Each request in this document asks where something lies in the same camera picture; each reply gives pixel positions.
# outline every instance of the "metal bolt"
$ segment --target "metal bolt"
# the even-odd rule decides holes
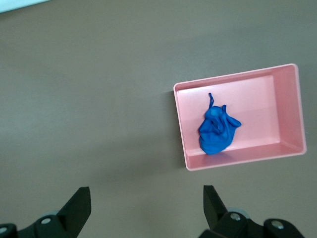
[[[281,222],[277,221],[277,220],[274,220],[271,222],[272,226],[274,226],[275,228],[278,228],[278,229],[284,229],[284,226]]]
[[[8,230],[7,227],[1,227],[0,228],[0,234],[5,233]]]
[[[231,217],[232,220],[235,220],[235,221],[240,221],[241,220],[241,217],[237,213],[231,213],[230,217]]]
[[[50,218],[45,218],[45,219],[43,219],[42,221],[41,221],[41,224],[47,224],[47,223],[49,223],[51,221],[51,219]]]

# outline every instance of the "white object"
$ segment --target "white object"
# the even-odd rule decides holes
[[[0,0],[0,13],[15,10],[49,0]]]

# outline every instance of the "crumpled blue fabric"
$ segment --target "crumpled blue fabric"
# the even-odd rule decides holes
[[[214,100],[211,93],[209,96],[209,109],[205,113],[204,122],[199,127],[199,142],[202,150],[206,154],[212,155],[231,144],[234,132],[241,126],[241,123],[227,114],[226,105],[213,106]]]

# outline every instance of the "blue cloth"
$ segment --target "blue cloth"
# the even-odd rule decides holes
[[[227,148],[234,136],[236,128],[241,123],[230,117],[226,112],[226,105],[222,107],[212,106],[213,97],[211,93],[210,105],[205,113],[205,120],[199,127],[199,142],[202,150],[209,155],[216,154]]]

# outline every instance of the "pink plastic container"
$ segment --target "pink plastic container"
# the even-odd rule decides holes
[[[232,144],[207,155],[198,128],[211,92],[214,106],[242,123]],[[177,83],[174,86],[186,167],[190,171],[305,154],[298,68],[286,64]]]

